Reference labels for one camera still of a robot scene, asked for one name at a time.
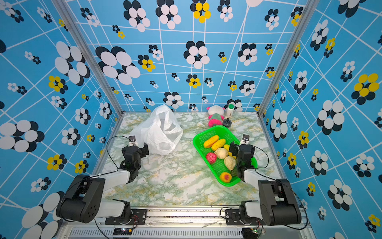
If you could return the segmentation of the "long yellow fruit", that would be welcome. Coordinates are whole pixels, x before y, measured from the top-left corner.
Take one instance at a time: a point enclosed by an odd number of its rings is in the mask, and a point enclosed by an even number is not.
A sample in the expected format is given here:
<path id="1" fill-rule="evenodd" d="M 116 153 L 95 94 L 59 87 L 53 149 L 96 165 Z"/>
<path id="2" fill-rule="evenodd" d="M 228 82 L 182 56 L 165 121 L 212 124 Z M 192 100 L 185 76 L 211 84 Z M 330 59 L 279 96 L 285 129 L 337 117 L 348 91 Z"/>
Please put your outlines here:
<path id="1" fill-rule="evenodd" d="M 223 147 L 224 147 L 227 151 L 229 151 L 230 146 L 229 146 L 228 144 L 225 144 Z"/>

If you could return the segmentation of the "beige round fruit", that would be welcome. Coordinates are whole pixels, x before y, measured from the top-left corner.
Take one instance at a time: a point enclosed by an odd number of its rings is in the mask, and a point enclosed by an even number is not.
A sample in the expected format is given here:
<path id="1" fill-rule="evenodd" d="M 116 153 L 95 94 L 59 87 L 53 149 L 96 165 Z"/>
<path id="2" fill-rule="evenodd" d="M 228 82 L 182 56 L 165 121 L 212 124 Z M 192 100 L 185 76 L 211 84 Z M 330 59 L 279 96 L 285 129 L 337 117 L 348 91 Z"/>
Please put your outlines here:
<path id="1" fill-rule="evenodd" d="M 219 148 L 214 153 L 217 155 L 218 159 L 224 160 L 228 157 L 228 151 L 225 148 Z"/>

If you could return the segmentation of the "yellow corn-like fruit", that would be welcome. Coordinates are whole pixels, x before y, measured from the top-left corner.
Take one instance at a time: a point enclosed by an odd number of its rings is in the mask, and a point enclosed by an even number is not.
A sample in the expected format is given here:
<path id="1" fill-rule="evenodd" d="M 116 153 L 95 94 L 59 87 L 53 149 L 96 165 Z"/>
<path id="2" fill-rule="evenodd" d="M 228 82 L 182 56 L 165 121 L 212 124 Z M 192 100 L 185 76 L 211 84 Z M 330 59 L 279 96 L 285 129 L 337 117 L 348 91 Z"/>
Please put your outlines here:
<path id="1" fill-rule="evenodd" d="M 217 149 L 224 147 L 225 144 L 226 144 L 226 140 L 225 139 L 223 139 L 223 138 L 219 139 L 218 141 L 216 141 L 212 145 L 211 149 L 212 149 L 212 151 L 216 151 Z"/>

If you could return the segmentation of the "pale beige fruit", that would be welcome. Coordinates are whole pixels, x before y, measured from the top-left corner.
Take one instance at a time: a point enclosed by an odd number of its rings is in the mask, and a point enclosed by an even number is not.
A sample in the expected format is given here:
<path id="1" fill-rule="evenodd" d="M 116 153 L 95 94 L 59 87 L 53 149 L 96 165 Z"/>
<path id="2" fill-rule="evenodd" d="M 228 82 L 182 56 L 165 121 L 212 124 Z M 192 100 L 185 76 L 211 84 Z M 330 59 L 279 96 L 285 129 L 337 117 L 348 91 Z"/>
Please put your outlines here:
<path id="1" fill-rule="evenodd" d="M 224 159 L 224 165 L 230 171 L 232 171 L 235 168 L 236 164 L 237 164 L 237 160 L 232 156 L 227 156 Z"/>

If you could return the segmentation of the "green fruit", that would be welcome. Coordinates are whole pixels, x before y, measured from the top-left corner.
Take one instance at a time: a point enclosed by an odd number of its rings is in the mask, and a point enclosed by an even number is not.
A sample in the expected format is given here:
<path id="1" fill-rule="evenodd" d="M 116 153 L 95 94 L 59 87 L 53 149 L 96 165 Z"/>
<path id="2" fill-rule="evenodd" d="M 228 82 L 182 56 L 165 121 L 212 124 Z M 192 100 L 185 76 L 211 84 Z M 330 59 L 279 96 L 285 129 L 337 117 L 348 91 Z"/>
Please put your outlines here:
<path id="1" fill-rule="evenodd" d="M 232 175 L 232 178 L 238 178 L 238 169 L 237 169 L 237 168 L 234 168 L 234 169 L 231 171 L 231 175 Z"/>

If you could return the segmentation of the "red round fruit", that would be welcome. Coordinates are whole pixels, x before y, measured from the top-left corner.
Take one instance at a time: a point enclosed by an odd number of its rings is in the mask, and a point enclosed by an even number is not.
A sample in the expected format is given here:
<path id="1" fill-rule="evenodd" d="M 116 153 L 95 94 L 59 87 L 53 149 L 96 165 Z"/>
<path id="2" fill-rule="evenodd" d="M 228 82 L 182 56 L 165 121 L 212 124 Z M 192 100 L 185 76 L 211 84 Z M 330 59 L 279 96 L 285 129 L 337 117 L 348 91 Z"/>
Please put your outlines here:
<path id="1" fill-rule="evenodd" d="M 214 164 L 217 161 L 217 155 L 213 152 L 209 152 L 206 155 L 206 160 L 208 161 L 209 164 Z"/>

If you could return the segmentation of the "white plastic bag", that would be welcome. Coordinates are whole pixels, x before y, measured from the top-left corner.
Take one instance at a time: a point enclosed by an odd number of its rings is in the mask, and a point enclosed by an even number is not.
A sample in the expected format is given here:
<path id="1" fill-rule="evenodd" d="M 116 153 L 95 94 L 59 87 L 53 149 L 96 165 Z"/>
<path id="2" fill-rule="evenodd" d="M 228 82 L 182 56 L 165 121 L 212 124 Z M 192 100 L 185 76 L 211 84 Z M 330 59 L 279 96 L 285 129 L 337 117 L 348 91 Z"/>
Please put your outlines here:
<path id="1" fill-rule="evenodd" d="M 167 105 L 161 105 L 129 135 L 135 136 L 139 146 L 146 143 L 150 153 L 168 155 L 175 150 L 183 129 L 171 109 Z"/>

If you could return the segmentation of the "orange peach fruit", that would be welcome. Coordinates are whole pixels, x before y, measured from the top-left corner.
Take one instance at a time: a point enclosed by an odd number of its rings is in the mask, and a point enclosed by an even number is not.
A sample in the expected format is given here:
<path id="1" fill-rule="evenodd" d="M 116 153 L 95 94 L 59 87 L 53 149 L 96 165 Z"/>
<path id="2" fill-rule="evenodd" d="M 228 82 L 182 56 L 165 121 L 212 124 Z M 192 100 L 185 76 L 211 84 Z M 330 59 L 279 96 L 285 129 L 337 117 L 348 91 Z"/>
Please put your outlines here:
<path id="1" fill-rule="evenodd" d="M 220 180 L 225 183 L 229 183 L 232 180 L 232 175 L 228 172 L 223 172 L 219 176 Z"/>

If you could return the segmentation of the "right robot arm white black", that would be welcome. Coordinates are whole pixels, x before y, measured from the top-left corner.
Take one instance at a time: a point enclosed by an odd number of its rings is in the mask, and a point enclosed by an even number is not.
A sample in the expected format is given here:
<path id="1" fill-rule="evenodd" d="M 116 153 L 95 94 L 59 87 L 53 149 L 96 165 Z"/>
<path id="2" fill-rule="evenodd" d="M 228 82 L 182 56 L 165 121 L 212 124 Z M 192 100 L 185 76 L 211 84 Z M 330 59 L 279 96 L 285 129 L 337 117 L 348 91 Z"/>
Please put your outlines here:
<path id="1" fill-rule="evenodd" d="M 247 219 L 256 218 L 255 211 L 260 210 L 261 219 L 267 226 L 286 226 L 301 223 L 301 211 L 296 195 L 286 179 L 273 179 L 261 174 L 252 165 L 252 157 L 257 147 L 250 144 L 229 146 L 229 152 L 237 159 L 236 170 L 240 180 L 253 187 L 258 187 L 259 200 L 244 201 L 240 207 Z"/>

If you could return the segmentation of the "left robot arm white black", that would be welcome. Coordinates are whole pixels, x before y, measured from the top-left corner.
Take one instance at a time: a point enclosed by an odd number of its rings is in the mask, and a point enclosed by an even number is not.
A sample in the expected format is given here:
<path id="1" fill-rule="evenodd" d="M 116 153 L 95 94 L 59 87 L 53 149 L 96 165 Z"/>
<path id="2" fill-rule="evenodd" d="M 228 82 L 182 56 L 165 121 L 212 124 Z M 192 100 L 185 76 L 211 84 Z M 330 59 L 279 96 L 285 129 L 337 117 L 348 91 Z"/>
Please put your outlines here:
<path id="1" fill-rule="evenodd" d="M 89 223 L 106 218 L 109 224 L 126 225 L 133 219 L 130 202 L 105 200 L 105 191 L 131 183 L 139 174 L 141 159 L 149 155 L 148 144 L 139 147 L 130 143 L 122 150 L 124 161 L 116 171 L 94 176 L 78 175 L 61 198 L 56 216 L 69 222 Z"/>

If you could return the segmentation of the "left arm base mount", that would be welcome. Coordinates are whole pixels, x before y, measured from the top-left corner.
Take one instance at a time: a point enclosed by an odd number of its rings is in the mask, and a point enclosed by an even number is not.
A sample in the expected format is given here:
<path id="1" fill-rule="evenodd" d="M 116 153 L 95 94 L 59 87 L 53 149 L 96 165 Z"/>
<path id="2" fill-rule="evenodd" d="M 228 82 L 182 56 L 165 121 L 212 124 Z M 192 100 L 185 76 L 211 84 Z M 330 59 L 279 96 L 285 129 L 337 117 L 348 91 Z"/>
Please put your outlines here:
<path id="1" fill-rule="evenodd" d="M 107 217 L 105 220 L 106 225 L 144 225 L 147 218 L 147 209 L 130 209 L 122 213 L 119 217 Z"/>

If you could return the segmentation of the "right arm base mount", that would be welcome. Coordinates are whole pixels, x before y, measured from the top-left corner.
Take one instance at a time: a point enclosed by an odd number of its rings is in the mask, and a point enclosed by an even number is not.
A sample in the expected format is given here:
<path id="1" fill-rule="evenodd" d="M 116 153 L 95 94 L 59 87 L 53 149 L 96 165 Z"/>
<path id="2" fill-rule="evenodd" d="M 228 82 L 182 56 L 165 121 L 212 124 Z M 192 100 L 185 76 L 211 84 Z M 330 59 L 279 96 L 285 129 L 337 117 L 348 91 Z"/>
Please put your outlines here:
<path id="1" fill-rule="evenodd" d="M 225 219 L 228 226 L 254 226 L 264 225 L 264 221 L 260 218 L 250 217 L 240 209 L 222 208 L 220 216 Z"/>

